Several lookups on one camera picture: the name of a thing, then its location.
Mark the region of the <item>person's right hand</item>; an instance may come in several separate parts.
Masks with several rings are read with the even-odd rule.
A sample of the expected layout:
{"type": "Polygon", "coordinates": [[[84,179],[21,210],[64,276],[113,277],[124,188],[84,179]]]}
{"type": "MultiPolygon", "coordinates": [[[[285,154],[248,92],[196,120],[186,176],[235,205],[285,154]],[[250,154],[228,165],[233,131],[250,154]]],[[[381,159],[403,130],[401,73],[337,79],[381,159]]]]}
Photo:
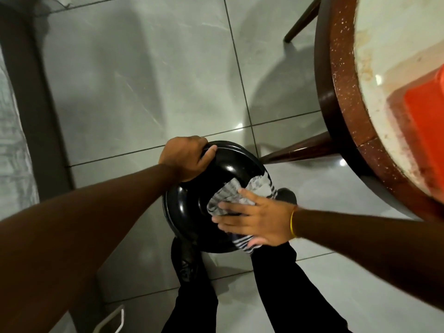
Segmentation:
{"type": "Polygon", "coordinates": [[[267,246],[279,246],[293,239],[290,232],[290,216],[293,207],[297,207],[299,211],[296,205],[258,196],[258,203],[254,206],[220,202],[219,207],[233,212],[233,215],[251,217],[251,224],[217,224],[218,228],[226,233],[262,237],[265,238],[267,246]]]}

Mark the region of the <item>person's left hand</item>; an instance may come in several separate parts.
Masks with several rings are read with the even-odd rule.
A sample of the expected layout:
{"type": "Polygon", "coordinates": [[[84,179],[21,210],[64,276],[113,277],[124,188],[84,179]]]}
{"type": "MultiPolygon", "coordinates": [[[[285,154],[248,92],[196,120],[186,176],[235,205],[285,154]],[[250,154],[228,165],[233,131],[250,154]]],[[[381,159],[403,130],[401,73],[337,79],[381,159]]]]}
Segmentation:
{"type": "Polygon", "coordinates": [[[170,168],[178,182],[187,182],[202,174],[208,166],[198,166],[208,140],[200,136],[170,139],[160,155],[158,164],[170,168]]]}

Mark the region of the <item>grey striped cloth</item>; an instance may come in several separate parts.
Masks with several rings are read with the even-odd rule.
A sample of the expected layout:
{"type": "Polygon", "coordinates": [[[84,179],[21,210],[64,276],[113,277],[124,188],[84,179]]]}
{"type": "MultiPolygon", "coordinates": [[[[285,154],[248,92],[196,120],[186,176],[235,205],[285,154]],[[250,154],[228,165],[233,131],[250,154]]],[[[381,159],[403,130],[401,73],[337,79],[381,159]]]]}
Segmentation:
{"type": "MultiPolygon", "coordinates": [[[[238,179],[233,178],[221,189],[219,189],[207,204],[207,211],[211,216],[223,216],[228,214],[234,214],[231,211],[223,210],[219,207],[220,202],[237,203],[243,205],[254,205],[254,202],[243,197],[239,194],[238,190],[241,189],[241,184],[238,179]]],[[[275,199],[278,194],[278,190],[273,185],[268,172],[263,175],[258,175],[249,180],[246,190],[253,192],[254,194],[266,197],[269,199],[275,199]]],[[[236,249],[251,255],[253,251],[260,248],[261,245],[248,246],[252,235],[233,234],[227,233],[230,241],[234,244],[236,249]]]]}

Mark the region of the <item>black round pan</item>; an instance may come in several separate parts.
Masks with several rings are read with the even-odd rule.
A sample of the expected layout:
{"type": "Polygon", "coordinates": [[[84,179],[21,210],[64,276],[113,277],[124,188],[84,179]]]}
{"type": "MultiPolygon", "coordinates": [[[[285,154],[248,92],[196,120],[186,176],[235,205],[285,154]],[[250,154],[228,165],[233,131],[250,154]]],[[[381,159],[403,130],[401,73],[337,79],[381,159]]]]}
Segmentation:
{"type": "Polygon", "coordinates": [[[208,168],[191,181],[174,186],[163,195],[163,211],[170,228],[182,240],[208,253],[228,253],[238,249],[226,232],[213,223],[207,204],[231,179],[246,189],[250,179],[266,171],[259,159],[246,148],[230,141],[209,142],[218,150],[208,168]]]}

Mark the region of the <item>person's right forearm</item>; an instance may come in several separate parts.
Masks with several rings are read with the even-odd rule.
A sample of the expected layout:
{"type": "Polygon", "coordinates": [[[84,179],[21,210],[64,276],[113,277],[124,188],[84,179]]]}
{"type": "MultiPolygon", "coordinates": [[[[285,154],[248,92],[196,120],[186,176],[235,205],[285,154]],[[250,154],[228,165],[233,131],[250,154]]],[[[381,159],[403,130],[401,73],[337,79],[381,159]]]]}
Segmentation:
{"type": "Polygon", "coordinates": [[[299,209],[296,234],[379,275],[444,280],[444,225],[299,209]]]}

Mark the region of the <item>person's left forearm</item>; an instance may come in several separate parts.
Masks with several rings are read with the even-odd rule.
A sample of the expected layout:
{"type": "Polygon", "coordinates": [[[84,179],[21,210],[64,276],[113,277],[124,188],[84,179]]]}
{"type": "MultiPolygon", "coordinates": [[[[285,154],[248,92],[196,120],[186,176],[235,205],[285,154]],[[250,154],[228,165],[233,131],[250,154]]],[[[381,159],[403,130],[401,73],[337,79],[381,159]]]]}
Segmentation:
{"type": "Polygon", "coordinates": [[[0,221],[0,333],[48,333],[141,215],[179,181],[178,169],[159,164],[0,221]]]}

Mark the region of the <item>person's right black shoe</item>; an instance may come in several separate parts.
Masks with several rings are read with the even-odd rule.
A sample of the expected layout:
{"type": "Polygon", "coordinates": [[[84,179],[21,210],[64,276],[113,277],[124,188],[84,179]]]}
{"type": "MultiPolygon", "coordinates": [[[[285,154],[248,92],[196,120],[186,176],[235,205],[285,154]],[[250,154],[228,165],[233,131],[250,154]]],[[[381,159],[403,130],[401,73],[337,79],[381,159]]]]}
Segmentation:
{"type": "Polygon", "coordinates": [[[288,188],[280,188],[277,190],[275,199],[277,201],[286,202],[297,206],[297,198],[293,191],[288,188]]]}

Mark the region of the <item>person's black shoe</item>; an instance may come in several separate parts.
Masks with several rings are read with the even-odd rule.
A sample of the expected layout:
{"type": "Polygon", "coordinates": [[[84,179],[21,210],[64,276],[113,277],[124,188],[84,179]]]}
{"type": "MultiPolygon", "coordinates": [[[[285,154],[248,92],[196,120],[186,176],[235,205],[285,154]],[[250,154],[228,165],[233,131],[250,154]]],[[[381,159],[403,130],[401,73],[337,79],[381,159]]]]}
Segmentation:
{"type": "Polygon", "coordinates": [[[277,190],[275,199],[277,201],[286,202],[297,206],[297,198],[293,191],[288,188],[280,188],[277,190]]]}
{"type": "Polygon", "coordinates": [[[197,247],[178,237],[174,237],[171,244],[171,262],[181,286],[197,280],[203,265],[197,247]]]}

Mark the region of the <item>person's right leg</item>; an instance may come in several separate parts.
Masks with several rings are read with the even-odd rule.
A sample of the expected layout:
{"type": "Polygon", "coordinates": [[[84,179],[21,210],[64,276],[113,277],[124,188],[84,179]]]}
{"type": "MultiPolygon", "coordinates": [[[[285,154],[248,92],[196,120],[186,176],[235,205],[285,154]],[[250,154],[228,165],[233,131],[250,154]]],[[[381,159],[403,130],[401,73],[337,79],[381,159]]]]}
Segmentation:
{"type": "Polygon", "coordinates": [[[288,242],[261,246],[251,254],[258,292],[275,333],[351,333],[296,259],[288,242]]]}

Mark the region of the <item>person's leg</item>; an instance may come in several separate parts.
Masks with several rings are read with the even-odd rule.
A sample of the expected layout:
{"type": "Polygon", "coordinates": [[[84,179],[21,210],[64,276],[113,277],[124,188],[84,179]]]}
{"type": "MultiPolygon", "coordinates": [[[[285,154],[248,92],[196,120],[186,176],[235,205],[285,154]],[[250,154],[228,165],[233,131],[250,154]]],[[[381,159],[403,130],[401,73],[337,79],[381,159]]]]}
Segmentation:
{"type": "Polygon", "coordinates": [[[261,246],[251,254],[258,292],[275,333],[351,333],[296,259],[288,242],[261,246]]]}
{"type": "Polygon", "coordinates": [[[161,333],[216,333],[218,298],[202,262],[181,261],[175,307],[161,333]]]}

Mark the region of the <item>person's left black shoe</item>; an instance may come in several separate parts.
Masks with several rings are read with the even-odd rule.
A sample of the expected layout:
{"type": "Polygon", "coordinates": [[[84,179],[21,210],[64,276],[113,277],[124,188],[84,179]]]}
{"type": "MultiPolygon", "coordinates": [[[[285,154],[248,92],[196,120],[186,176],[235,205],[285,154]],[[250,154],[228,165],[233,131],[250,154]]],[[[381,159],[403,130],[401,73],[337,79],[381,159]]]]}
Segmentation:
{"type": "Polygon", "coordinates": [[[171,244],[171,262],[181,286],[197,280],[203,265],[197,247],[178,237],[174,237],[171,244]]]}

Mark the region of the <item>person's left leg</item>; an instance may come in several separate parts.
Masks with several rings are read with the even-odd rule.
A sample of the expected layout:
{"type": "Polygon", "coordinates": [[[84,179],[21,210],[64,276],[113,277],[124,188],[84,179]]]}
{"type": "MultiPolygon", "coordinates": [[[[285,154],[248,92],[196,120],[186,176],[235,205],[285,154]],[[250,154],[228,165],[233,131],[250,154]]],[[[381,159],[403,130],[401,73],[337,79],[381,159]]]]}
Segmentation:
{"type": "Polygon", "coordinates": [[[218,298],[202,262],[181,261],[175,307],[161,333],[216,333],[218,298]]]}

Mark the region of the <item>round wooden table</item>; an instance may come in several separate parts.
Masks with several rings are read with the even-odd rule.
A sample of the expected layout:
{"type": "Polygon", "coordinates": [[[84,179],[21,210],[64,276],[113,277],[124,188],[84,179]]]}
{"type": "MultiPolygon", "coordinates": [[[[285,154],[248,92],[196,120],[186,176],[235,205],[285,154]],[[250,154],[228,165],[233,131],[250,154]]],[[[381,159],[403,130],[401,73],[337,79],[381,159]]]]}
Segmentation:
{"type": "Polygon", "coordinates": [[[314,74],[327,132],[260,157],[262,164],[294,162],[340,154],[379,198],[399,212],[444,223],[444,203],[428,196],[390,158],[377,136],[359,89],[354,44],[358,0],[314,0],[284,38],[298,35],[318,17],[314,74]]]}

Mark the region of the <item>orange box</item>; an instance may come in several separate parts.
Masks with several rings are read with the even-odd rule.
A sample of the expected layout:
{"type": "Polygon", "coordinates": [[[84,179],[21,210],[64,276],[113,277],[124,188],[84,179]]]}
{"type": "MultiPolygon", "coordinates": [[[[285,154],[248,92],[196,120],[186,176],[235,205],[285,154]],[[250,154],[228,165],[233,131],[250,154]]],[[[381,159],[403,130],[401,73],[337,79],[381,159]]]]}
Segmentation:
{"type": "Polygon", "coordinates": [[[444,64],[396,89],[387,99],[415,171],[444,202],[444,64]]]}

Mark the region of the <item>grey textured fabric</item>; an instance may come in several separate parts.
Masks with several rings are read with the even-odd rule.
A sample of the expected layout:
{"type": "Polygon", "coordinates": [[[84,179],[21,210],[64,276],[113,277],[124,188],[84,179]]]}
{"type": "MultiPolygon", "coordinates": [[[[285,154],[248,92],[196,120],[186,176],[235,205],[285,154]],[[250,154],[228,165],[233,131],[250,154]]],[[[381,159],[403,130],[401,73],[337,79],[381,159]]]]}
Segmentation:
{"type": "Polygon", "coordinates": [[[17,100],[0,47],[0,221],[39,201],[17,100]]]}

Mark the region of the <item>dark wooden frame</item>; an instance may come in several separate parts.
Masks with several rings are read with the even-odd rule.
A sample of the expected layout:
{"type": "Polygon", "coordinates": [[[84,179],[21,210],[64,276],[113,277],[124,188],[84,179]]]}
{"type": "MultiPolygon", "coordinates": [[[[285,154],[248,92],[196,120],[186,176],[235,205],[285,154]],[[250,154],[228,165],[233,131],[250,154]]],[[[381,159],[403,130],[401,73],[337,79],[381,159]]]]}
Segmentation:
{"type": "Polygon", "coordinates": [[[68,156],[31,20],[0,2],[0,48],[18,104],[40,201],[73,190],[68,156]]]}

